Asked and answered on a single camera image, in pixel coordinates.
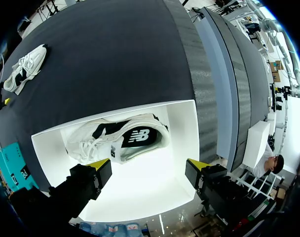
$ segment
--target white sneaker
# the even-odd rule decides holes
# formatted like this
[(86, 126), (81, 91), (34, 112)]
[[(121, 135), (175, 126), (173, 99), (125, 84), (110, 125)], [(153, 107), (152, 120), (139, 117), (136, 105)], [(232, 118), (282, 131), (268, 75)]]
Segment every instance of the white sneaker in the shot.
[(47, 45), (41, 44), (33, 51), (20, 58), (18, 63), (12, 66), (13, 72), (4, 82), (4, 89), (19, 95), (25, 83), (32, 80), (40, 72), (39, 69), (45, 59), (46, 52)]
[(82, 164), (110, 158), (124, 163), (140, 154), (166, 147), (168, 127), (153, 114), (138, 115), (120, 122), (103, 118), (90, 121), (67, 140), (70, 157)]

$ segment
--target cardboard box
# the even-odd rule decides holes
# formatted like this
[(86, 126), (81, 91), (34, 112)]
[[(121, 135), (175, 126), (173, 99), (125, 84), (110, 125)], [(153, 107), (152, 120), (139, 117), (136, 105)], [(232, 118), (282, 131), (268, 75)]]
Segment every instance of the cardboard box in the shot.
[(280, 82), (279, 73), (272, 73), (274, 82)]
[(284, 199), (285, 198), (285, 194), (286, 194), (286, 190), (279, 188), (278, 193), (277, 193), (277, 197), (280, 199)]
[(195, 101), (172, 101), (125, 108), (71, 121), (32, 136), (39, 163), (56, 187), (70, 175), (77, 160), (68, 156), (67, 138), (88, 121), (121, 121), (153, 113), (169, 127), (168, 147), (142, 154), (131, 161), (112, 162), (112, 176), (97, 200), (90, 200), (79, 217), (88, 222), (122, 222), (179, 207), (191, 200), (195, 189), (185, 176), (187, 158), (199, 160)]
[(278, 70), (284, 70), (283, 64), (280, 60), (269, 63), (272, 73), (278, 72)]

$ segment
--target white cardboard box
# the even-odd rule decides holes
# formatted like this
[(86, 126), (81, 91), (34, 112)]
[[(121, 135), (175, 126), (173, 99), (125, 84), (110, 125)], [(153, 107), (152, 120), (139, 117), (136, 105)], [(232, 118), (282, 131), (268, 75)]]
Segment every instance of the white cardboard box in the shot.
[(263, 156), (267, 144), (270, 124), (258, 121), (248, 130), (247, 145), (244, 152), (243, 164), (255, 168)]
[(148, 104), (71, 121), (32, 136), (39, 163), (51, 186), (70, 175), (77, 161), (68, 156), (65, 142), (73, 131), (90, 120), (121, 121), (153, 113), (169, 127), (166, 148), (140, 155), (125, 164), (112, 162), (112, 176), (97, 200), (90, 200), (79, 217), (89, 222), (119, 222), (156, 215), (194, 198), (195, 189), (185, 176), (186, 160), (199, 160), (195, 101)]
[(273, 112), (273, 111), (271, 111), (267, 114), (267, 122), (270, 123), (270, 126), (269, 126), (269, 134), (270, 135), (274, 135), (274, 133), (275, 133), (276, 116), (277, 116), (277, 113)]

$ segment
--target black cable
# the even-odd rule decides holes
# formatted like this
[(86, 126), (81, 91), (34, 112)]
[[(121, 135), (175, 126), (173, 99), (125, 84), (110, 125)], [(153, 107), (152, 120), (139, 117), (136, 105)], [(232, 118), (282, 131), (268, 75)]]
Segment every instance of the black cable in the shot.
[(200, 14), (198, 14), (198, 16), (196, 16), (195, 20), (193, 21), (193, 23), (196, 21), (196, 19), (200, 16)]

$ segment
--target white shoe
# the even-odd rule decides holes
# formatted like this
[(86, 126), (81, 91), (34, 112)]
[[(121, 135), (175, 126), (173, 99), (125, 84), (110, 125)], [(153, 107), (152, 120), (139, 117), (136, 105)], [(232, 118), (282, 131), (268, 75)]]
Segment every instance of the white shoe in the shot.
[(103, 118), (90, 121), (67, 140), (70, 157), (82, 164), (110, 158), (124, 163), (140, 154), (166, 147), (170, 142), (167, 126), (153, 114), (138, 115), (124, 121)]
[(18, 60), (12, 66), (13, 72), (4, 82), (4, 89), (15, 92), (17, 95), (22, 91), (25, 83), (32, 80), (40, 71), (40, 67), (45, 59), (47, 45), (41, 44), (33, 51)]

